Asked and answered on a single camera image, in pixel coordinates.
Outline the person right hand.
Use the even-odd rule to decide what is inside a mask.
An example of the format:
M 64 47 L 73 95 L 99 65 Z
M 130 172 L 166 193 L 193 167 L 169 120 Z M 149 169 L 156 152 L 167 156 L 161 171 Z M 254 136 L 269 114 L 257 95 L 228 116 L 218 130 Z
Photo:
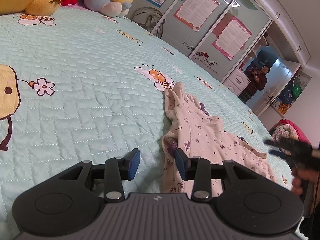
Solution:
M 319 172 L 314 171 L 312 169 L 294 168 L 292 171 L 292 175 L 293 175 L 293 180 L 292 180 L 291 191 L 297 196 L 300 196 L 303 194 L 303 191 L 304 191 L 302 187 L 302 182 L 308 181 L 312 183 L 317 183 Z

